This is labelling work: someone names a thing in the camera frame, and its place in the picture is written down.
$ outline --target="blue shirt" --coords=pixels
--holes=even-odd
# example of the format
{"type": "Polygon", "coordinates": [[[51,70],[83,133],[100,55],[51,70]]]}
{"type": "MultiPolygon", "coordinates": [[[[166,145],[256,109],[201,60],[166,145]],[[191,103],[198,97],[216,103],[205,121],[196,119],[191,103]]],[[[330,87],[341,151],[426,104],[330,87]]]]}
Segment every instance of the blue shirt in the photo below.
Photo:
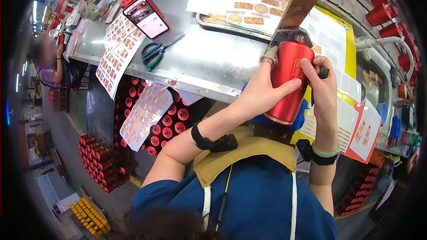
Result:
{"type": "MultiPolygon", "coordinates": [[[[230,167],[211,184],[208,230],[215,230],[230,167]]],[[[335,239],[337,230],[308,186],[297,179],[295,239],[335,239]]],[[[202,212],[204,190],[196,175],[182,180],[161,180],[141,188],[134,196],[129,221],[138,220],[150,206],[192,206],[202,212]]],[[[252,156],[233,164],[227,204],[218,228],[228,239],[289,239],[292,211],[292,176],[274,159],[252,156]]]]}

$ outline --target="green scissor handle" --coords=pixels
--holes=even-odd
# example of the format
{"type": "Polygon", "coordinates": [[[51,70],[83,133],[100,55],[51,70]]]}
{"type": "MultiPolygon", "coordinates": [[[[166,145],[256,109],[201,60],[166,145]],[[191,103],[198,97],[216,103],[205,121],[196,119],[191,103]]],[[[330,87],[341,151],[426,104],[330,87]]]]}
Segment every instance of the green scissor handle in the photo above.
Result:
{"type": "Polygon", "coordinates": [[[157,65],[157,63],[159,63],[159,61],[163,57],[163,52],[164,52],[164,49],[159,50],[159,53],[153,62],[149,62],[147,65],[144,64],[145,67],[147,68],[147,71],[151,72],[151,70],[157,65]]]}

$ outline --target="smartphone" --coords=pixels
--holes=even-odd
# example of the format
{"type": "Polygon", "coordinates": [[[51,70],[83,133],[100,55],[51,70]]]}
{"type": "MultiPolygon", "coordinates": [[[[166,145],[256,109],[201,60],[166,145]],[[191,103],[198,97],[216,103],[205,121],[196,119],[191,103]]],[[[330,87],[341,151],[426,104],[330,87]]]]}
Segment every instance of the smartphone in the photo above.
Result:
{"type": "Polygon", "coordinates": [[[123,15],[136,25],[149,39],[169,30],[165,21],[146,0],[137,0],[123,10],[123,15]]]}

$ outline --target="gold circular label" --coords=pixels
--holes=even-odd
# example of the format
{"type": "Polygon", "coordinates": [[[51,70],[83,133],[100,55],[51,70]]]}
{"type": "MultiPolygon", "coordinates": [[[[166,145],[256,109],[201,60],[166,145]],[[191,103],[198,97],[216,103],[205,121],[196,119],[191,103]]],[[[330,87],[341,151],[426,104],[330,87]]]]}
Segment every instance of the gold circular label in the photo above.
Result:
{"type": "Polygon", "coordinates": [[[264,4],[257,4],[255,5],[255,10],[258,11],[259,13],[265,13],[268,11],[268,8],[264,4]]]}
{"type": "Polygon", "coordinates": [[[228,17],[228,22],[231,24],[240,24],[242,22],[242,17],[239,15],[231,15],[228,17]]]}
{"type": "Polygon", "coordinates": [[[286,10],[286,8],[288,7],[288,3],[283,2],[280,4],[280,6],[283,8],[283,10],[286,10]]]}

